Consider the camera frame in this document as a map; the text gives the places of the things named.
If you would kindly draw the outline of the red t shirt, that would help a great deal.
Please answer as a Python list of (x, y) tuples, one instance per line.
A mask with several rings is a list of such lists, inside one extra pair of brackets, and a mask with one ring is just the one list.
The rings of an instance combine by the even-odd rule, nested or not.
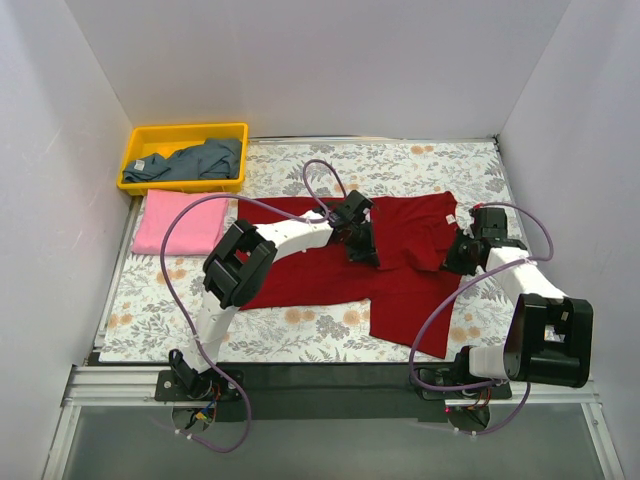
[(371, 212), (378, 266), (351, 261), (342, 243), (278, 260), (249, 308), (336, 305), (368, 299), (370, 333), (443, 358), (452, 309), (419, 330), (460, 285), (442, 264), (457, 230), (457, 201), (446, 191), (419, 197), (378, 197)]

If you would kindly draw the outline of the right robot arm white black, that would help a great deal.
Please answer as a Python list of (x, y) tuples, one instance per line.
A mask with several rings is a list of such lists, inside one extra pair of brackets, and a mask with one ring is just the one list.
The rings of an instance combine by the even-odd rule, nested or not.
[(495, 271), (514, 311), (502, 345), (465, 346), (456, 355), (454, 389), (471, 398), (489, 380), (583, 387), (590, 373), (592, 305), (542, 274), (526, 245), (509, 236), (504, 208), (476, 206), (470, 215), (470, 228), (456, 232), (442, 269), (461, 275)]

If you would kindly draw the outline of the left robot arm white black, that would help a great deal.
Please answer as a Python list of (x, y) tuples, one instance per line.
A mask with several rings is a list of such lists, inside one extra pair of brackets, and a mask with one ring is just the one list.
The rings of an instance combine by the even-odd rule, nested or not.
[(256, 225), (239, 219), (226, 230), (203, 264), (204, 291), (195, 319), (174, 287), (168, 287), (191, 333), (186, 351), (174, 349), (169, 353), (169, 366), (180, 390), (193, 400), (211, 392), (214, 381), (209, 371), (217, 369), (223, 337), (235, 314), (262, 289), (274, 263), (294, 254), (342, 244), (349, 261), (379, 265), (370, 218), (374, 203), (356, 190), (332, 206), (318, 199), (315, 209), (301, 215), (256, 199), (246, 201), (283, 219)]

